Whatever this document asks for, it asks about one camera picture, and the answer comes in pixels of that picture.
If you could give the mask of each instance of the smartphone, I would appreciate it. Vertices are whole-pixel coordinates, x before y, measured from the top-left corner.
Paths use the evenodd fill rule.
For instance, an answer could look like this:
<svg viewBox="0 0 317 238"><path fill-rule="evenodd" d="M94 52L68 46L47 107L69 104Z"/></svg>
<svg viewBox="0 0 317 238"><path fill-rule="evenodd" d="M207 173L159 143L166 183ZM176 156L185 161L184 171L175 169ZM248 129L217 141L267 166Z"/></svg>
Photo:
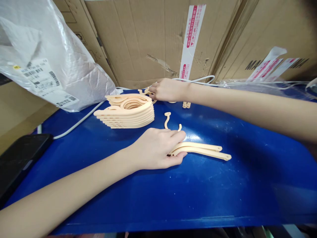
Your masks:
<svg viewBox="0 0 317 238"><path fill-rule="evenodd" d="M52 141L51 134L22 136L0 156L0 209Z"/></svg>

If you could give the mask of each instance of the person's right hand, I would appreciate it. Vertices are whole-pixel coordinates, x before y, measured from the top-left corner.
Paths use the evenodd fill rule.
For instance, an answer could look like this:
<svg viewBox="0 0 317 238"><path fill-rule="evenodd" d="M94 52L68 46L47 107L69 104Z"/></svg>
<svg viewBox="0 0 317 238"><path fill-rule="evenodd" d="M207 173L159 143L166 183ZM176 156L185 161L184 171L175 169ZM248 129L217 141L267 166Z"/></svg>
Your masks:
<svg viewBox="0 0 317 238"><path fill-rule="evenodd" d="M123 149L127 163L135 170L141 169L166 169L179 165L186 152L180 152L176 156L167 156L176 144L185 139L184 131L171 131L170 129L147 129L141 137L132 145Z"/></svg>
<svg viewBox="0 0 317 238"><path fill-rule="evenodd" d="M150 88L155 93L149 97L159 101L185 101L189 91L190 83L163 78L159 79Z"/></svg>

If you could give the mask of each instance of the plastic bag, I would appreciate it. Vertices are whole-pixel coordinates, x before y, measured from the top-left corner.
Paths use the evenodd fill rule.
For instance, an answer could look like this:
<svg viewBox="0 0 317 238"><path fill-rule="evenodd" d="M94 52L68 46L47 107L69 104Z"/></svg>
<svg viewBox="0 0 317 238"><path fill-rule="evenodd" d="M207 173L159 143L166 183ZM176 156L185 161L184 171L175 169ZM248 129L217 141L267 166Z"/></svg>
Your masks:
<svg viewBox="0 0 317 238"><path fill-rule="evenodd" d="M312 95L305 92L305 86L302 88L302 90L299 90L296 87L290 87L289 89L285 89L291 86L291 84L289 84L287 81L282 80L281 78L278 79L277 83L247 82L246 79L228 79L220 81L218 83L218 86L221 88L244 90L256 93L265 93L305 101L310 101L314 99Z"/></svg>
<svg viewBox="0 0 317 238"><path fill-rule="evenodd" d="M51 0L0 1L0 72L68 112L119 94Z"/></svg>

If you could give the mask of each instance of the label on bag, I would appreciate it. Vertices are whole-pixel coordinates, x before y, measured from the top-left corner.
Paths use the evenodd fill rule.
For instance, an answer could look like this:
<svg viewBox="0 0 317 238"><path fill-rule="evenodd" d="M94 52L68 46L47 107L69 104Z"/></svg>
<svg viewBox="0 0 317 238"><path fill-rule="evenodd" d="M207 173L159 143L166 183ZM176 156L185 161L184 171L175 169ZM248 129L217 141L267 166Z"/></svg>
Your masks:
<svg viewBox="0 0 317 238"><path fill-rule="evenodd" d="M247 79L247 82L264 81L268 73L272 72L272 70L278 65L279 62L276 60L276 58L286 53L286 49L274 46L264 61L253 71L253 73Z"/></svg>
<svg viewBox="0 0 317 238"><path fill-rule="evenodd" d="M268 78L267 81L273 82L282 75L289 67L291 67L299 58L286 59Z"/></svg>
<svg viewBox="0 0 317 238"><path fill-rule="evenodd" d="M33 91L43 99L58 107L75 104L78 98L63 91L60 81L50 67L47 59L35 59L26 68L13 66L24 78L30 81Z"/></svg>
<svg viewBox="0 0 317 238"><path fill-rule="evenodd" d="M179 78L189 79L205 9L205 4L189 6Z"/></svg>

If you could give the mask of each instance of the white cable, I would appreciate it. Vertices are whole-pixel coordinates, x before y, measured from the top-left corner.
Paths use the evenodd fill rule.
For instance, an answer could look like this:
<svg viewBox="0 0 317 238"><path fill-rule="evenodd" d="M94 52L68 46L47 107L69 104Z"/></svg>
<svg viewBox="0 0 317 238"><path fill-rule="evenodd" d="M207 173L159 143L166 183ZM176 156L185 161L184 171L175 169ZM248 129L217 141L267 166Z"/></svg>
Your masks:
<svg viewBox="0 0 317 238"><path fill-rule="evenodd" d="M211 83L211 82L215 79L215 76L214 76L214 75L208 75L208 76L205 76L205 77L202 77L202 78L199 78L199 79L189 80L189 81L190 81L191 83L194 83L194 82L197 82L197 81L206 79L206 78L212 78L210 81L207 82L207 83Z"/></svg>
<svg viewBox="0 0 317 238"><path fill-rule="evenodd" d="M305 83L305 82L300 82L300 83L294 83L294 84L291 84L290 86L288 87L274 87L274 86L269 86L269 85L265 85L265 84L262 84L262 83L265 83L265 82L243 82L243 84L248 84L248 85L256 85L256 86L261 86L261 87L266 87L266 88L273 88L273 89L279 89L279 90L287 90L287 89L290 89L291 87L295 86L295 85L299 85L299 84L308 84L308 83ZM239 85L241 83L228 83L227 85L228 86L231 86L231 85Z"/></svg>
<svg viewBox="0 0 317 238"><path fill-rule="evenodd" d="M38 133L38 134L42 134L42 124L39 124L39 125L37 126L37 133Z"/></svg>
<svg viewBox="0 0 317 238"><path fill-rule="evenodd" d="M209 83L201 83L198 82L199 80L205 79L205 78L209 78L209 77L213 77L213 79L211 81L214 80L215 76L214 75L209 75L200 79L195 79L195 80L187 80L187 79L180 79L180 78L173 78L174 80L181 80L181 81L185 81L185 82L189 82L189 83L197 83L197 84L202 84L202 85L207 85L207 86L212 86L212 87L219 87L219 85L217 84L209 84ZM265 85L265 84L272 84L272 83L283 83L283 84L287 84L287 83L294 83L288 87L274 87L274 86L269 86L269 85ZM267 87L267 88L274 88L274 89L279 89L279 90L286 90L286 89L290 89L291 87L295 86L295 85L299 85L299 84L308 84L309 81L280 81L280 82L232 82L232 83L227 83L228 86L230 85L238 85L238 84L250 84L250 85L256 85L256 86L261 86L261 87Z"/></svg>
<svg viewBox="0 0 317 238"><path fill-rule="evenodd" d="M198 82L200 80L206 79L206 78L212 78L210 81L208 81L208 83L201 83ZM185 81L185 82L189 82L189 83L196 83L196 84L202 84L202 85L207 85L207 86L211 86L211 87L219 87L219 85L217 84L210 84L214 79L215 76L214 75L208 75L199 79L195 79L195 80L187 80L187 79L180 79L180 78L173 78L174 80L181 80L181 81ZM233 82L233 83L228 83L227 85L237 85L237 84L241 84L241 83L245 83L245 84L253 84L253 85L257 85L257 86L262 86L262 87L267 87L267 88L274 88L274 89L279 89L279 90L286 90L289 89L295 85L298 84L308 84L309 81L285 81L285 82ZM265 84L271 84L271 83L294 83L288 87L274 87L274 86L269 86L269 85L265 85ZM123 87L116 87L116 89L124 89L124 90L130 90L128 88L123 88ZM101 104L103 104L104 102L100 102L96 107L94 107L94 109L92 109L87 115L85 115L79 122L77 122L75 125L73 125L71 128L69 128L67 131L65 131L63 134L60 134L59 136L55 136L53 137L53 139L59 139L65 135L67 135L68 133L70 133L72 130L74 130L79 124L81 124L84 120L86 120L98 107L101 106ZM42 133L42 125L39 125L37 127L37 133L41 134Z"/></svg>
<svg viewBox="0 0 317 238"><path fill-rule="evenodd" d="M208 83L201 83L201 82L198 82L199 80L202 80L202 79L205 79L205 78L211 78L213 77L212 80L210 80ZM180 81L185 81L185 82L189 82L189 83L197 83L197 84L201 84L201 85L207 85L207 86L212 86L212 87L218 87L217 84L210 84L210 82L212 82L214 80L215 76L214 75L208 75L206 77L202 77L202 78L199 78L199 79L195 79L195 80L188 80L188 79L180 79L180 78L172 78L174 80L180 80Z"/></svg>
<svg viewBox="0 0 317 238"><path fill-rule="evenodd" d="M101 106L101 104L103 104L104 102L100 102L97 106L94 107L94 109L92 109L87 115L85 115L79 122L77 122L75 125L73 125L71 128L69 128L67 131L65 131L63 134L60 134L59 136L55 136L53 139L59 139L65 135L67 135L68 133L70 133L72 130L74 130L79 124L81 124L84 120L87 119L87 117L89 117L98 107Z"/></svg>
<svg viewBox="0 0 317 238"><path fill-rule="evenodd" d="M123 87L116 87L116 89L130 90L130 89L123 88Z"/></svg>

